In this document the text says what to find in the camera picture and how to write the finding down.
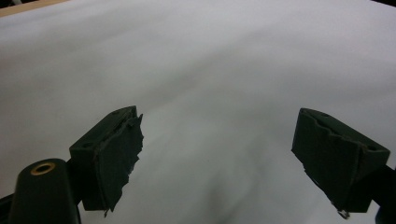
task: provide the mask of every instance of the white surface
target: white surface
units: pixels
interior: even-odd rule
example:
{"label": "white surface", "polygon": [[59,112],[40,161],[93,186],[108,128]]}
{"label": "white surface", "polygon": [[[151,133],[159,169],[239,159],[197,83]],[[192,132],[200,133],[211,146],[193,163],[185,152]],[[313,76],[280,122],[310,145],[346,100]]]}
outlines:
{"label": "white surface", "polygon": [[83,223],[344,221],[290,152],[300,107],[393,150],[396,8],[371,1],[73,0],[0,19],[0,197],[108,112],[146,136],[115,213]]}

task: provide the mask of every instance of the white table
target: white table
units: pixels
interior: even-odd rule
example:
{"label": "white table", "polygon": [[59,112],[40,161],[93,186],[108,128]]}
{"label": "white table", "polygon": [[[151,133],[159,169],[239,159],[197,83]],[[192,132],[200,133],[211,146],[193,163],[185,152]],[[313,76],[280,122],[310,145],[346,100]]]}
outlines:
{"label": "white table", "polygon": [[115,212],[83,223],[346,223],[291,153],[295,123],[326,112],[395,167],[395,21],[364,0],[73,0],[1,18],[0,197],[137,105],[141,160]]}

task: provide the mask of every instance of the brass ring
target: brass ring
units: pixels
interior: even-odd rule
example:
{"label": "brass ring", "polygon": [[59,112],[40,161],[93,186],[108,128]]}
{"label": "brass ring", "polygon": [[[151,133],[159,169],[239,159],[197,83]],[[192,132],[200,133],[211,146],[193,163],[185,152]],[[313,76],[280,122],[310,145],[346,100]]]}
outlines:
{"label": "brass ring", "polygon": [[55,168],[55,163],[53,162],[43,162],[38,164],[35,168],[30,171],[31,175],[44,175]]}

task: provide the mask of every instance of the wooden edge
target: wooden edge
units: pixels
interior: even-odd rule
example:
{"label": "wooden edge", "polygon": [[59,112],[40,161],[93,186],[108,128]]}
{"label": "wooden edge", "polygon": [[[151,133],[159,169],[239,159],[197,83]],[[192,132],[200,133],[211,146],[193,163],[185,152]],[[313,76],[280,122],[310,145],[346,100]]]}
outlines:
{"label": "wooden edge", "polygon": [[66,1],[68,0],[38,0],[35,2],[17,5],[14,7],[0,8],[0,18],[40,7],[46,7],[57,3],[66,2]]}

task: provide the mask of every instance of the black plastic part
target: black plastic part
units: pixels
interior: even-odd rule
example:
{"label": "black plastic part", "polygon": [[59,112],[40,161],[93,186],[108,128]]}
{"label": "black plastic part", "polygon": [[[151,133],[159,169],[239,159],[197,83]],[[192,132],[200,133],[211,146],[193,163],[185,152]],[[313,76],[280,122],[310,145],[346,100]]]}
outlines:
{"label": "black plastic part", "polygon": [[70,173],[85,210],[114,210],[143,146],[135,106],[108,114],[70,147]]}
{"label": "black plastic part", "polygon": [[0,199],[0,224],[8,223],[9,211],[11,210],[13,194]]}
{"label": "black plastic part", "polygon": [[9,7],[11,5],[12,0],[0,0],[0,8]]}
{"label": "black plastic part", "polygon": [[367,212],[372,177],[386,167],[389,150],[343,122],[302,108],[292,152],[338,211]]}
{"label": "black plastic part", "polygon": [[12,199],[9,223],[80,223],[65,161],[38,161],[22,170]]}
{"label": "black plastic part", "polygon": [[391,7],[396,7],[396,2],[395,0],[373,0],[374,2],[377,3],[382,3]]}
{"label": "black plastic part", "polygon": [[388,166],[373,178],[373,200],[380,205],[375,217],[376,224],[396,223],[396,171]]}

